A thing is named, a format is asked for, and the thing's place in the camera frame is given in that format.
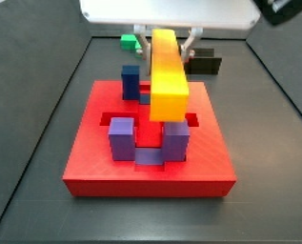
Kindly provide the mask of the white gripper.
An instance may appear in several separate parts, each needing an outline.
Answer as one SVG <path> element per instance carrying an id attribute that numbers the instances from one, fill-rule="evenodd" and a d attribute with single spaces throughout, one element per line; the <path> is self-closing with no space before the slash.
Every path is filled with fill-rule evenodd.
<path id="1" fill-rule="evenodd" d="M 134 25 L 140 44 L 136 51 L 151 74 L 151 43 L 146 26 L 191 28 L 180 44 L 180 60 L 188 61 L 191 49 L 207 30 L 247 31 L 261 19 L 251 0 L 79 0 L 83 16 L 91 23 Z"/>

